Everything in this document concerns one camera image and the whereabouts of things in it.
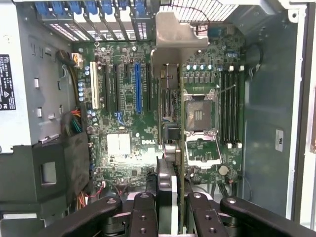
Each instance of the black pcie slot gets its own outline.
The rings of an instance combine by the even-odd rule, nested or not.
[[[236,73],[230,73],[231,85],[236,84]],[[236,86],[231,89],[231,142],[236,140]]]
[[[104,110],[108,112],[110,110],[110,84],[109,84],[109,70],[107,65],[102,66],[103,76],[103,97],[104,97]]]
[[[147,110],[152,110],[152,74],[151,74],[151,68],[150,64],[146,64],[146,94],[147,94]]]
[[[239,116],[240,115],[240,73],[236,73],[236,142],[240,142],[239,137]]]
[[[226,88],[230,87],[231,86],[231,82],[230,82],[230,75],[229,73],[225,73],[225,82],[226,82]],[[230,111],[230,108],[231,108],[231,90],[226,90],[225,91],[226,93],[226,106],[225,106],[225,109],[226,109],[226,142],[229,142],[231,140],[230,138],[230,127],[231,127],[231,123],[230,123],[230,119],[231,119],[231,111]]]
[[[124,77],[129,80],[129,64],[124,64]]]
[[[225,73],[222,72],[221,75],[221,91],[224,91],[226,88],[226,78],[225,78]],[[222,143],[225,143],[226,141],[226,93],[222,92],[221,93],[221,130],[220,130],[220,136],[221,136],[221,141]]]
[[[114,95],[115,95],[115,111],[119,111],[119,66],[113,65]]]

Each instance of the cable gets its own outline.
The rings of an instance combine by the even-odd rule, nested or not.
[[[207,15],[204,13],[204,11],[202,11],[200,9],[197,9],[197,8],[191,7],[191,6],[180,6],[180,5],[176,5],[176,4],[172,4],[171,6],[178,7],[178,8],[186,8],[186,9],[191,9],[191,10],[195,10],[195,11],[201,12],[205,16],[205,18],[207,19],[208,23],[211,22],[209,20],[209,18],[207,17]]]
[[[246,183],[247,183],[247,185],[248,185],[248,188],[249,188],[249,198],[248,198],[248,201],[251,201],[251,199],[252,199],[252,189],[251,189],[251,185],[250,185],[248,179],[247,179],[244,175],[239,174],[239,176],[242,177],[242,178],[246,181]]]

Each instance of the cpu socket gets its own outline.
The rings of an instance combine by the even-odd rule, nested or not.
[[[208,94],[187,94],[185,99],[185,133],[187,141],[213,140],[218,131],[218,100],[214,89]]]

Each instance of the white pci slot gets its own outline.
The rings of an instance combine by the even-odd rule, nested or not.
[[[99,109],[100,108],[99,80],[98,80],[96,62],[90,62],[90,80],[91,80],[92,108]]]

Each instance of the motherboard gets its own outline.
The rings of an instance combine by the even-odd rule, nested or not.
[[[244,38],[227,24],[212,27],[208,34],[206,50],[176,65],[178,80],[172,90],[161,89],[162,80],[169,83],[165,72],[161,78],[153,76],[154,42],[75,45],[96,186],[104,180],[144,186],[146,174],[156,170],[157,158],[172,145],[170,140],[163,143],[166,127],[179,129],[176,139],[185,135],[185,173],[193,183],[237,178],[242,164]],[[164,67],[167,72],[171,65]]]
[[[74,50],[82,55],[79,99],[87,108],[90,169],[97,186],[103,180],[143,186],[162,156],[152,48],[149,42],[97,42]]]

